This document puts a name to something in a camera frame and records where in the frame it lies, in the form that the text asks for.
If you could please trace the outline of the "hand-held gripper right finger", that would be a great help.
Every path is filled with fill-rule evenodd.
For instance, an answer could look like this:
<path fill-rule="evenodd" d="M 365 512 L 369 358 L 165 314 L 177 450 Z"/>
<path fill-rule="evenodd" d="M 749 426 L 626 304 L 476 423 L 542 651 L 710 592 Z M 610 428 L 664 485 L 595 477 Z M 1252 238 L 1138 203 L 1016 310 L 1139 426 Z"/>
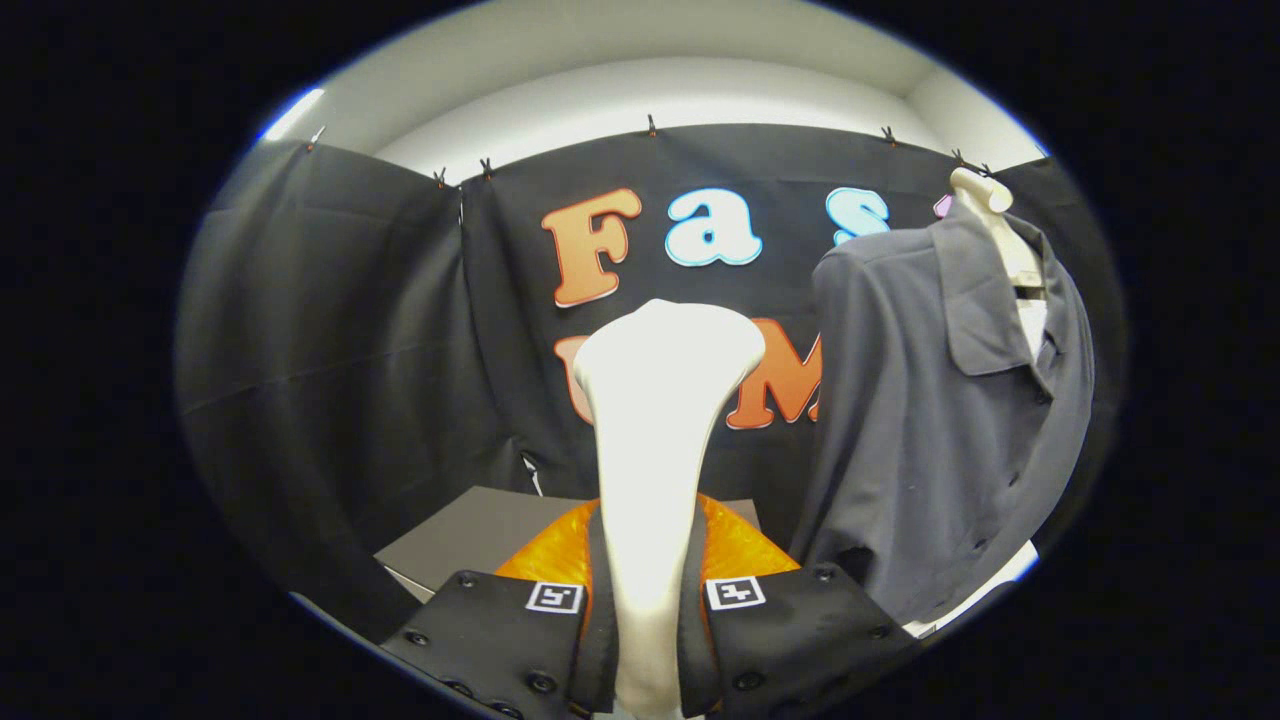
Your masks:
<path fill-rule="evenodd" d="M 920 651 L 841 566 L 799 565 L 726 503 L 696 497 L 678 601 L 685 716 L 813 717 Z"/>

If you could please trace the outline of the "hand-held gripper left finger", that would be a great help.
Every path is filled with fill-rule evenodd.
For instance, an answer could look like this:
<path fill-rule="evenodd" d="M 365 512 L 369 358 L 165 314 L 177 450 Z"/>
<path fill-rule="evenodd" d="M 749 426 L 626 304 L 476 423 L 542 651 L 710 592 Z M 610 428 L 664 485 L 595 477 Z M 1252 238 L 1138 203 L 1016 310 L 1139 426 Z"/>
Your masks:
<path fill-rule="evenodd" d="M 385 648 L 513 719 L 614 708 L 617 621 L 596 501 L 460 497 L 380 552 L 422 607 Z"/>

